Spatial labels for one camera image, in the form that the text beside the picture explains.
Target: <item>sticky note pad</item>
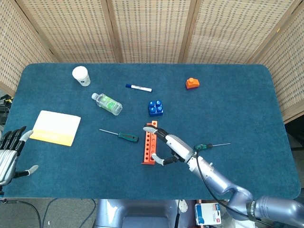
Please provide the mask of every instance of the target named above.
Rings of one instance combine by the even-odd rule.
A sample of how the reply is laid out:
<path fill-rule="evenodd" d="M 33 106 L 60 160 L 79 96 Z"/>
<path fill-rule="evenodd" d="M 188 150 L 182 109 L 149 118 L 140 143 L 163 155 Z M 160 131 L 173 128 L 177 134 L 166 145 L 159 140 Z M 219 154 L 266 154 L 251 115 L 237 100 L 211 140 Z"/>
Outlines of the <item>sticky note pad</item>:
<path fill-rule="evenodd" d="M 42 110 L 36 120 L 31 139 L 71 146 L 81 117 Z"/>

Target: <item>blue tablecloth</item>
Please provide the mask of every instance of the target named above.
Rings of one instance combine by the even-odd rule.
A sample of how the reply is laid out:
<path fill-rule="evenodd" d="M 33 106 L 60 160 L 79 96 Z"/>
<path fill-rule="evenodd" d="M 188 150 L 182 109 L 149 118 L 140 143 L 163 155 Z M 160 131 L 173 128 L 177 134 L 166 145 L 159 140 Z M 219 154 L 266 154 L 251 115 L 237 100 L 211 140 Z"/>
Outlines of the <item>blue tablecloth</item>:
<path fill-rule="evenodd" d="M 31 176 L 13 179 L 6 197 L 103 199 L 208 199 L 203 182 L 184 163 L 142 165 L 145 132 L 152 120 L 191 147 L 231 143 L 202 152 L 234 183 L 261 195 L 295 198 L 300 184 L 274 85 L 262 65 L 81 64 L 91 84 L 82 87 L 72 70 L 80 64 L 44 63 L 22 74 L 5 131 L 32 129 L 41 110 L 81 117 L 71 147 L 28 140 L 17 169 L 34 164 Z M 200 87 L 186 90 L 189 77 Z M 153 89 L 129 89 L 125 84 Z M 118 116 L 98 107 L 92 93 L 123 105 Z M 148 102 L 162 100 L 163 116 L 150 117 Z M 138 135 L 133 143 L 99 131 Z M 157 153 L 169 157 L 160 140 Z"/>

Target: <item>robotic hand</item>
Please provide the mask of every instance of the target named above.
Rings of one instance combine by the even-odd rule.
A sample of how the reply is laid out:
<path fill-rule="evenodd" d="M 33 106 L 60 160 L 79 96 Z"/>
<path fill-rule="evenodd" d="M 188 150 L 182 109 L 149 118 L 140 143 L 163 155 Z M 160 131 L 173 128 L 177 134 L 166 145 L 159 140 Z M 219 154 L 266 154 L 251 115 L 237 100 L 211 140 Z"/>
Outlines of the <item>robotic hand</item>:
<path fill-rule="evenodd" d="M 155 153 L 152 158 L 161 165 L 173 162 L 184 162 L 189 170 L 212 188 L 217 194 L 232 193 L 227 205 L 229 214 L 236 220 L 270 219 L 292 226 L 304 228 L 304 205 L 294 200 L 262 196 L 254 200 L 253 195 L 246 189 L 232 183 L 220 174 L 212 164 L 198 156 L 191 147 L 175 135 L 168 134 L 161 128 L 145 125 L 146 132 L 156 134 L 170 148 L 173 155 L 168 159 L 161 159 Z"/>
<path fill-rule="evenodd" d="M 13 132 L 9 131 L 4 134 L 0 140 L 0 195 L 4 195 L 2 187 L 8 185 L 13 178 L 29 176 L 38 169 L 38 165 L 32 168 L 16 172 L 18 157 L 24 147 L 26 140 L 33 134 L 33 131 L 22 133 L 26 127 L 21 127 Z"/>

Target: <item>orange block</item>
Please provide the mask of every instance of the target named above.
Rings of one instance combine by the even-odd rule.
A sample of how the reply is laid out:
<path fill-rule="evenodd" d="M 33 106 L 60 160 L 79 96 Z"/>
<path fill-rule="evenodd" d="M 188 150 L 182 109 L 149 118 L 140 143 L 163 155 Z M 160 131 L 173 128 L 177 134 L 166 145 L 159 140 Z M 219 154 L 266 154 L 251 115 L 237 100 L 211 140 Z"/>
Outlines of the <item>orange block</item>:
<path fill-rule="evenodd" d="M 152 123 L 147 123 L 147 125 L 153 125 L 157 127 L 157 121 L 152 121 Z M 146 132 L 146 140 L 144 146 L 144 156 L 143 163 L 145 165 L 154 165 L 155 160 L 151 157 L 153 153 L 156 153 L 156 138 L 155 134 Z"/>
<path fill-rule="evenodd" d="M 199 87 L 199 85 L 200 85 L 200 82 L 193 77 L 187 79 L 187 81 L 186 81 L 187 89 L 197 88 L 197 87 Z"/>

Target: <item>white cup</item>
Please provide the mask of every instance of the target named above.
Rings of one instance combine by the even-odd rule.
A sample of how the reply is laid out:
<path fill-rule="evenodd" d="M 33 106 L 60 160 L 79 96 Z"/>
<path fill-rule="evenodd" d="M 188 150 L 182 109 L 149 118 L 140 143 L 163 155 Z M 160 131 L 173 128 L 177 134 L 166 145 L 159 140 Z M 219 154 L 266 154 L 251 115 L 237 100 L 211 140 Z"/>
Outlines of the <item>white cup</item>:
<path fill-rule="evenodd" d="M 91 83 L 87 69 L 84 66 L 75 67 L 72 75 L 82 86 L 88 86 Z"/>

